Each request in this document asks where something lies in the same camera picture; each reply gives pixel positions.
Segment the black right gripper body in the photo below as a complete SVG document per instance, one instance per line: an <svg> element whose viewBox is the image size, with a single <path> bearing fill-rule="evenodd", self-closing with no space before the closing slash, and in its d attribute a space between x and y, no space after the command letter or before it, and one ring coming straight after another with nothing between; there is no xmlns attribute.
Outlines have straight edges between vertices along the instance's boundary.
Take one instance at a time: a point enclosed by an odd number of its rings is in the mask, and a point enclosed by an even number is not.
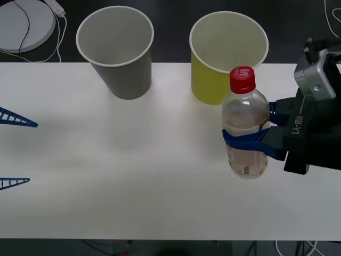
<svg viewBox="0 0 341 256"><path fill-rule="evenodd" d="M298 89L283 146L286 172L305 175L311 165L340 170L340 96L317 101Z"/></svg>

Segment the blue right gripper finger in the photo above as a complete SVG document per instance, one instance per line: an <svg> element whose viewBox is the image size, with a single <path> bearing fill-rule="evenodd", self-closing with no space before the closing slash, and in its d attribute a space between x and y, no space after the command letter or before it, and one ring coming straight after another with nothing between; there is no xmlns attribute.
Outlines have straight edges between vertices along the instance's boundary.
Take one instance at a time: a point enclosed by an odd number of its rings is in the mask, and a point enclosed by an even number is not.
<svg viewBox="0 0 341 256"><path fill-rule="evenodd" d="M294 98L285 98L269 102L270 122L277 126L286 126L293 105Z"/></svg>
<svg viewBox="0 0 341 256"><path fill-rule="evenodd" d="M287 150L283 146L286 126L271 126L268 129L241 136L232 136L227 130L222 130L227 146L239 150L259 151L273 159L284 161Z"/></svg>

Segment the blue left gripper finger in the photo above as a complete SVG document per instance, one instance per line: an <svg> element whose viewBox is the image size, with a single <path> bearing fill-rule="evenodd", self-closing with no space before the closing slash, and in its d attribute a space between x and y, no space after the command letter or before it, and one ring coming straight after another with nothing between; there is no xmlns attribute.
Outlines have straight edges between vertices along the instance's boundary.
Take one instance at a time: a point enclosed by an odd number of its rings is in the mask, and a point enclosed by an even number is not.
<svg viewBox="0 0 341 256"><path fill-rule="evenodd" d="M0 190L12 188L30 181L30 178L0 178Z"/></svg>
<svg viewBox="0 0 341 256"><path fill-rule="evenodd" d="M27 127L38 127L38 124L34 121L25 118L19 114L16 114L10 110L0 107L1 110L1 124L16 125L16 126L27 126Z"/></svg>

